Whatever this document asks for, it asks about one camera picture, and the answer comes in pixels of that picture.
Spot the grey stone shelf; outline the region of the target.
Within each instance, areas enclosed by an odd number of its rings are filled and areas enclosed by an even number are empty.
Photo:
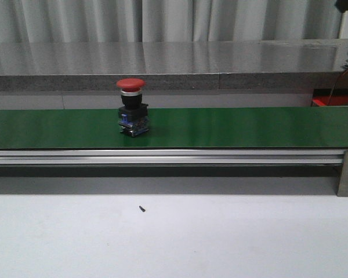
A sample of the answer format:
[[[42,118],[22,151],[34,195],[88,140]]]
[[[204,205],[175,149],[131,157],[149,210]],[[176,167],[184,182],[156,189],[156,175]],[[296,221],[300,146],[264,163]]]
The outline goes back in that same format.
[[[348,89],[347,39],[0,43],[0,92]]]

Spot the green conveyor belt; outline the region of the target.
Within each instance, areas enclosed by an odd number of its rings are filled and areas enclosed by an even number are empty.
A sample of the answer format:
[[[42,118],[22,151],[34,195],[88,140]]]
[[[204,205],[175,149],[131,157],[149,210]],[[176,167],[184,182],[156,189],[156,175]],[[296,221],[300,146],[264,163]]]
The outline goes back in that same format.
[[[151,108],[119,132],[115,109],[0,110],[0,149],[348,148],[348,107]]]

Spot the red plastic tray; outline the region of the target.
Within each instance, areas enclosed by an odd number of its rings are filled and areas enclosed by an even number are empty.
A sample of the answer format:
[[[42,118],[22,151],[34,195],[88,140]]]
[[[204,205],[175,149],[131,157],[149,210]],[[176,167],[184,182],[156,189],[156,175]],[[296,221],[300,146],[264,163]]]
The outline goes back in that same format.
[[[311,100],[312,107],[348,106],[348,89],[335,89],[330,96],[329,89],[315,89]]]

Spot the white pleated curtain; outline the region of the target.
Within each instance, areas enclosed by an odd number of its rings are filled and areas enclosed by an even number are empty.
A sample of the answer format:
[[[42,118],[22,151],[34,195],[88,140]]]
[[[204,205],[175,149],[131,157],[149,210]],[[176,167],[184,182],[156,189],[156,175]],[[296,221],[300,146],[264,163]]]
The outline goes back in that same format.
[[[0,1],[0,43],[333,39],[333,1]]]

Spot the small black screw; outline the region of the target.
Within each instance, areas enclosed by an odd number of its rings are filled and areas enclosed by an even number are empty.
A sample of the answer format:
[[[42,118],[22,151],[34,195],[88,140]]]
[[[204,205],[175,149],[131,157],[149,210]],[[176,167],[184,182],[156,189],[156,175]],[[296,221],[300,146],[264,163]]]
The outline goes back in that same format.
[[[146,209],[143,208],[142,206],[139,206],[139,209],[140,209],[140,211],[143,212],[143,213],[146,211]]]

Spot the aluminium conveyor side rail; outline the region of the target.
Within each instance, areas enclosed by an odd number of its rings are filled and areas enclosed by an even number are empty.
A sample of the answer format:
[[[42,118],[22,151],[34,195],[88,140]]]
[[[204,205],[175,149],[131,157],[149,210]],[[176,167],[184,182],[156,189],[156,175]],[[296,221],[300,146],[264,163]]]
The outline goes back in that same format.
[[[105,149],[0,151],[0,165],[340,164],[342,149]]]

